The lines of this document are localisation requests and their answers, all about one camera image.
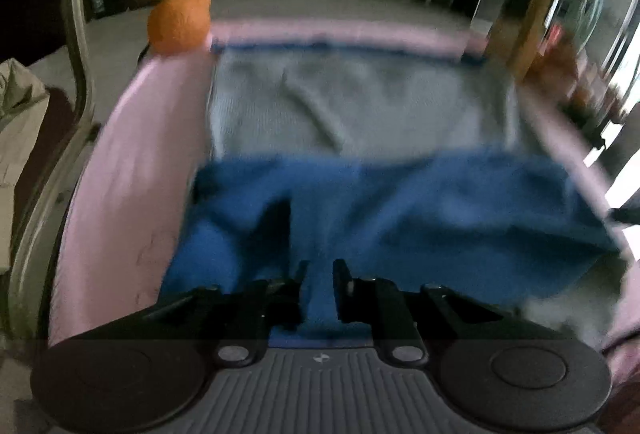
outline crumpled blue cloth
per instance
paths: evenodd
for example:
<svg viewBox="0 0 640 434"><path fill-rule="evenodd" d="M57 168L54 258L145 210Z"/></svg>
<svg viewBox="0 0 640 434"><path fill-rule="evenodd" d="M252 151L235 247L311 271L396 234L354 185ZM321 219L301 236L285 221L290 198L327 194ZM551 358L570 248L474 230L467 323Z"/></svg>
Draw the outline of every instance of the crumpled blue cloth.
<svg viewBox="0 0 640 434"><path fill-rule="evenodd" d="M399 289L436 284L494 305L548 297L616 246L565 170L545 157L443 153L411 163L269 157L214 162L196 176L194 204L161 296L293 277L306 321L271 343L337 346L366 337L337 320L332 262Z"/></svg>

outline gray fabric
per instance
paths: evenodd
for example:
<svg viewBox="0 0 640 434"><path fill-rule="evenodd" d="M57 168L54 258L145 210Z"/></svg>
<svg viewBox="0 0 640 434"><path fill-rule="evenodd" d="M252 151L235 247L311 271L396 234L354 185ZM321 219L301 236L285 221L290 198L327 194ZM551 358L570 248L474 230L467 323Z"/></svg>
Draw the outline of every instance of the gray fabric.
<svg viewBox="0 0 640 434"><path fill-rule="evenodd" d="M501 146L542 154L513 82L492 65L338 51L227 51L214 78L217 158L260 153L404 160ZM523 316L597 346L609 329L624 263L607 257Z"/></svg>

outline beige bag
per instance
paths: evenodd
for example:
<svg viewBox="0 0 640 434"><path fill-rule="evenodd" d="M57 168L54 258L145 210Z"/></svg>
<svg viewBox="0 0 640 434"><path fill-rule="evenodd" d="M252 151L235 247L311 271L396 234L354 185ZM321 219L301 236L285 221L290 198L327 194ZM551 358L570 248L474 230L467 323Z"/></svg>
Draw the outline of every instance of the beige bag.
<svg viewBox="0 0 640 434"><path fill-rule="evenodd" d="M14 189L47 112L44 84L13 58L0 64L0 275L11 268Z"/></svg>

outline black circular disc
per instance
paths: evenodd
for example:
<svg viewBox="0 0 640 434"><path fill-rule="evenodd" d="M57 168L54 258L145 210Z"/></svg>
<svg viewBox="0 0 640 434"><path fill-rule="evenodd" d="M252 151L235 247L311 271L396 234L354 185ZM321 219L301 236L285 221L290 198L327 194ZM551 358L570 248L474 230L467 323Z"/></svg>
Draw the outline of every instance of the black circular disc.
<svg viewBox="0 0 640 434"><path fill-rule="evenodd" d="M465 416L515 432L582 425L611 390L603 357L575 340L460 340L442 357L440 383Z"/></svg>
<svg viewBox="0 0 640 434"><path fill-rule="evenodd" d="M55 423L74 432L148 430L188 407L206 368L189 342L67 340L31 373L31 391Z"/></svg>

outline orange stuffed toy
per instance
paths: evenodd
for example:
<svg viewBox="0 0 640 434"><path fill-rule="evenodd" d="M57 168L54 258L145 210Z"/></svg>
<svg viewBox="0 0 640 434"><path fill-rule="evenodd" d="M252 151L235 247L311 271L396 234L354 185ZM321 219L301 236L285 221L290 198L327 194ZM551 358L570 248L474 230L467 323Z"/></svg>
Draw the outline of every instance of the orange stuffed toy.
<svg viewBox="0 0 640 434"><path fill-rule="evenodd" d="M149 44L162 55L202 47L211 26L211 0L162 0L149 15Z"/></svg>

